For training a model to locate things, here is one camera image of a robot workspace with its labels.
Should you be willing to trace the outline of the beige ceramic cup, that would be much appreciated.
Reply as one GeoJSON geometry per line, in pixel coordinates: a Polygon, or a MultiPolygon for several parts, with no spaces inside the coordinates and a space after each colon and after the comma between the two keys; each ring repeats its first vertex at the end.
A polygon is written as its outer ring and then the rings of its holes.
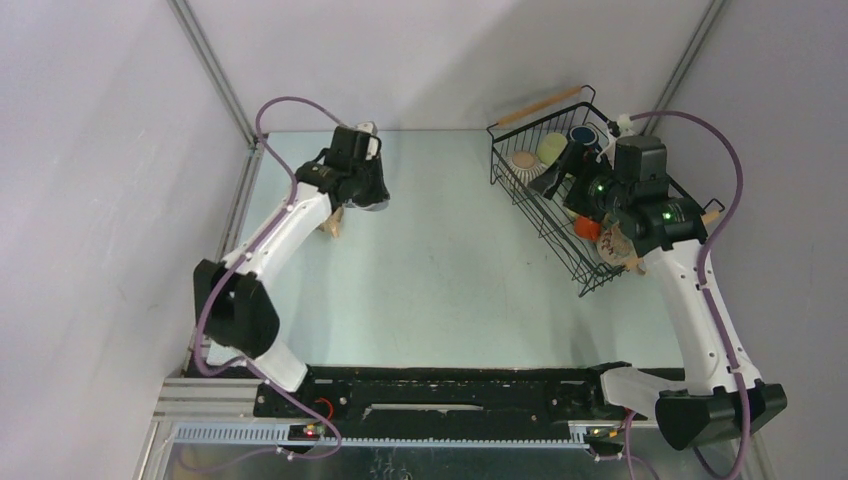
{"type": "Polygon", "coordinates": [[[344,207],[337,208],[327,219],[325,219],[318,227],[318,230],[329,234],[332,238],[339,238],[341,235],[342,221],[345,213],[344,207]]]}

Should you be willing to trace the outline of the floral patterned mug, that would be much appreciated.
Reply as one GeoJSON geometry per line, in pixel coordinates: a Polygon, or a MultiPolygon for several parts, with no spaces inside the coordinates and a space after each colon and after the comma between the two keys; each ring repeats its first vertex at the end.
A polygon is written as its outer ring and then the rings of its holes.
{"type": "Polygon", "coordinates": [[[633,242],[624,235],[619,223],[602,231],[596,249],[600,258],[613,267],[623,267],[641,276],[647,274],[643,259],[637,254],[633,242]]]}

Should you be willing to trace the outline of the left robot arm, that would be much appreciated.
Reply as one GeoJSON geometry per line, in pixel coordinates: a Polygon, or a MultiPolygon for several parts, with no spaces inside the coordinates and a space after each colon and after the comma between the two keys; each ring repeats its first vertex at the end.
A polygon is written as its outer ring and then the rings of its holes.
{"type": "Polygon", "coordinates": [[[193,272],[198,330],[280,387],[277,402],[292,416],[312,411],[316,390],[304,382],[306,363],[283,338],[269,288],[337,211],[388,205],[381,153],[374,123],[337,127],[329,146],[295,171],[281,204],[248,240],[220,261],[200,261],[193,272]]]}

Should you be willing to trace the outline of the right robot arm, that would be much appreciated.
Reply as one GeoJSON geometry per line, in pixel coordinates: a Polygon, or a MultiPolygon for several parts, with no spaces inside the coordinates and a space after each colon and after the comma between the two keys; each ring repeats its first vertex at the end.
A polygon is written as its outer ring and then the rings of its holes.
{"type": "Polygon", "coordinates": [[[605,369],[581,392],[585,411],[606,418],[624,407],[658,423],[666,442],[685,450],[749,436],[788,404],[783,387],[763,381],[747,357],[714,283],[700,205],[670,194],[667,150],[657,137],[628,136],[613,164],[594,148],[568,142],[529,186],[552,198],[573,180],[567,209],[593,221],[615,221],[660,283],[683,359],[685,377],[671,381],[628,364],[605,369]]]}

